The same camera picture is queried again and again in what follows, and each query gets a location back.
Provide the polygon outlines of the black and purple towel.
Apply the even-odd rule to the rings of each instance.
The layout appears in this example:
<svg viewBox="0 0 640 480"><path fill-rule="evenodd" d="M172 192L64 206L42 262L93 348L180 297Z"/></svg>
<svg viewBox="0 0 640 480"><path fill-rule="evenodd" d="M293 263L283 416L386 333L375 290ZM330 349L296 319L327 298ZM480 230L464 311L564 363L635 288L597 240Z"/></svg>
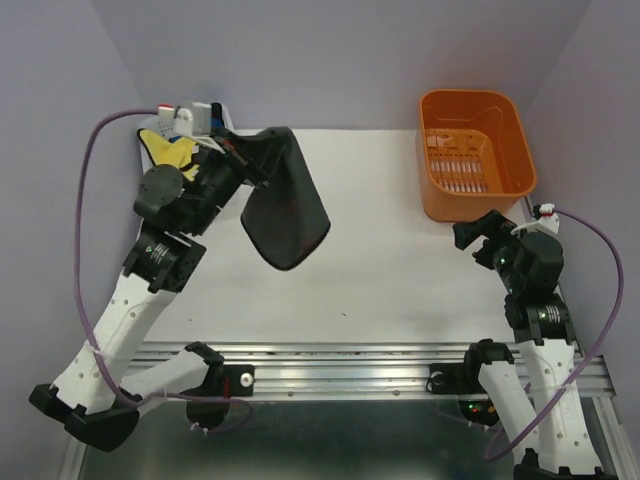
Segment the black and purple towel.
<svg viewBox="0 0 640 480"><path fill-rule="evenodd" d="M325 240L331 222L299 142L288 127L273 127L234 141L242 154L267 175L254 188L241 224L259 255L288 271Z"/></svg>

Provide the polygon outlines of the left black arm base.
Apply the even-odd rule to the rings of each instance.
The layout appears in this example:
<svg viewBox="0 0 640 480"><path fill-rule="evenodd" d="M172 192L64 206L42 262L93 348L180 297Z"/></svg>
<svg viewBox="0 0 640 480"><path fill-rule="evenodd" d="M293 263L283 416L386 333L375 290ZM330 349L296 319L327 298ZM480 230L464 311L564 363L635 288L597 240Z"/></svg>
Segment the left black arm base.
<svg viewBox="0 0 640 480"><path fill-rule="evenodd" d="M252 397L255 384L255 367L252 364L224 364L217 369L210 367L202 383L186 391L198 397Z"/></svg>

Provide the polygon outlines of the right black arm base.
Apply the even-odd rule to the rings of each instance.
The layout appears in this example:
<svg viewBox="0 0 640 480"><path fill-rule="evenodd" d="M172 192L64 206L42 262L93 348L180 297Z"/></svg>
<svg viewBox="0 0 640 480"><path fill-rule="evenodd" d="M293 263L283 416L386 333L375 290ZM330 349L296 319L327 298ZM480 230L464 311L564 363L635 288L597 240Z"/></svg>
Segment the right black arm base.
<svg viewBox="0 0 640 480"><path fill-rule="evenodd" d="M477 380L467 376L462 363L431 363L426 391L435 395L475 395L484 392Z"/></svg>

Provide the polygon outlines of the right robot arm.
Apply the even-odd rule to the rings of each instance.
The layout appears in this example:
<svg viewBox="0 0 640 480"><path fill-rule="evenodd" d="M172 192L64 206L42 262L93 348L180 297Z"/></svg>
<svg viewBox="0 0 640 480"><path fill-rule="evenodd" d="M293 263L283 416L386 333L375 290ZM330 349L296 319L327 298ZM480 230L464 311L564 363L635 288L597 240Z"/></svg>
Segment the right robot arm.
<svg viewBox="0 0 640 480"><path fill-rule="evenodd" d="M496 408L514 478L605 479L574 378L575 331L557 292L564 268L559 224L551 204L537 207L533 221L521 225L497 210L454 224L455 246L464 250L481 239L473 258L496 272L506 289L505 317L528 384L518 380L508 347L490 340L469 347L460 378L472 390L483 389Z"/></svg>

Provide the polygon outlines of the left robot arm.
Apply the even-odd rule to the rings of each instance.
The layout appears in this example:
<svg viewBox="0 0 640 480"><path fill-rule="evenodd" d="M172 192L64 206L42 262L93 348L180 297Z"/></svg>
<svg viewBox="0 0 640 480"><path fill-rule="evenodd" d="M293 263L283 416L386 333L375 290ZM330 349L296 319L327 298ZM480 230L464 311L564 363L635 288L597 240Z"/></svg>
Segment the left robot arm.
<svg viewBox="0 0 640 480"><path fill-rule="evenodd" d="M134 202L141 220L112 297L69 366L37 385L30 403L80 442L120 447L140 419L170 399L187 405L195 429L221 428L235 403L223 356L203 342L186 345L140 374L128 367L151 327L186 287L205 255L198 237L243 184L267 183L261 159L243 136L216 128L207 137L169 142L138 134L151 166Z"/></svg>

